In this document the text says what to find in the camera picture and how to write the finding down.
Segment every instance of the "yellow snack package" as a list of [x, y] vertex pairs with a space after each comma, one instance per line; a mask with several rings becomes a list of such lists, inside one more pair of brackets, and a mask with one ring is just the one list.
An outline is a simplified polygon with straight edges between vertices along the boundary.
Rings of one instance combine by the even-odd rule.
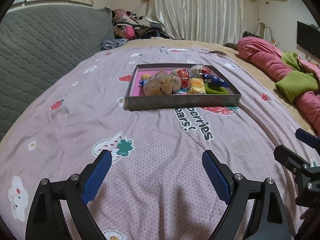
[[202, 78], [190, 78], [189, 90], [190, 95], [205, 95], [204, 81]]

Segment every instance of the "blue gripper pad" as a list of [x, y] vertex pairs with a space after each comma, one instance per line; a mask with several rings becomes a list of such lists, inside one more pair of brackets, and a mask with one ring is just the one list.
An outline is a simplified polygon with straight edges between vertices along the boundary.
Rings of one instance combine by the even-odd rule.
[[202, 165], [218, 195], [218, 198], [228, 205], [231, 201], [229, 185], [207, 152], [202, 154]]
[[84, 204], [87, 205], [89, 201], [94, 200], [96, 197], [99, 188], [111, 167], [111, 163], [112, 156], [111, 153], [107, 151], [84, 184], [82, 196]]
[[312, 134], [306, 132], [301, 128], [296, 130], [296, 138], [304, 142], [305, 144], [308, 144], [313, 149], [320, 147], [320, 138], [318, 138], [317, 136], [313, 136]]

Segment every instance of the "green sponge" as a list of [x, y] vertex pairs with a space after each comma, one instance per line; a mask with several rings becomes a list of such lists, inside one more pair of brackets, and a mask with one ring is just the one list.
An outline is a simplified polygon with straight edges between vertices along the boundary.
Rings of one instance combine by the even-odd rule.
[[209, 83], [204, 83], [205, 93], [207, 95], [228, 95], [229, 92], [222, 87], [214, 86]]

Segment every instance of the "gray tray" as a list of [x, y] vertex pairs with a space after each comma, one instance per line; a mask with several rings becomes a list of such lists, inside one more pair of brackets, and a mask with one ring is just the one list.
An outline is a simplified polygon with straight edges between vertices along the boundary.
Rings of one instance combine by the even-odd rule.
[[236, 87], [215, 67], [205, 65], [210, 68], [211, 74], [223, 79], [229, 84], [226, 88], [229, 95], [172, 95], [172, 96], [130, 96], [136, 82], [138, 72], [164, 70], [172, 71], [177, 68], [190, 69], [195, 64], [143, 64], [137, 65], [132, 75], [129, 88], [126, 95], [127, 108], [129, 110], [147, 110], [159, 108], [175, 107], [205, 107], [205, 106], [237, 106], [241, 98], [240, 92]]

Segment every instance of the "white curtain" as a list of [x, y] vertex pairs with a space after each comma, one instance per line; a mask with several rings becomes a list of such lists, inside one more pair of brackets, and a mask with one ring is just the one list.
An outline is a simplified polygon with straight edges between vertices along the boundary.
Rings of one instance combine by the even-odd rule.
[[150, 0], [146, 18], [175, 39], [237, 43], [243, 0]]

